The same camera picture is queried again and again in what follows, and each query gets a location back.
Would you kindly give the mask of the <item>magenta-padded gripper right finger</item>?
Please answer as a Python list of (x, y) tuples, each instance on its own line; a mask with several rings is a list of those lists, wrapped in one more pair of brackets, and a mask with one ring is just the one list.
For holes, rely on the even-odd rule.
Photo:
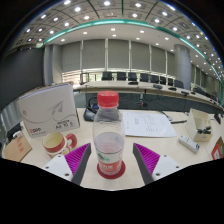
[(181, 166), (170, 156), (159, 155), (140, 144), (133, 144), (133, 154), (145, 185), (181, 170)]

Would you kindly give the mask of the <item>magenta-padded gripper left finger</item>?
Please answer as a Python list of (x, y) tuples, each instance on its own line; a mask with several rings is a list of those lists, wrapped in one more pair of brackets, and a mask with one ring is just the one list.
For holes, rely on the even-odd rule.
[(80, 185), (90, 155), (91, 144), (87, 143), (67, 155), (56, 155), (43, 170)]

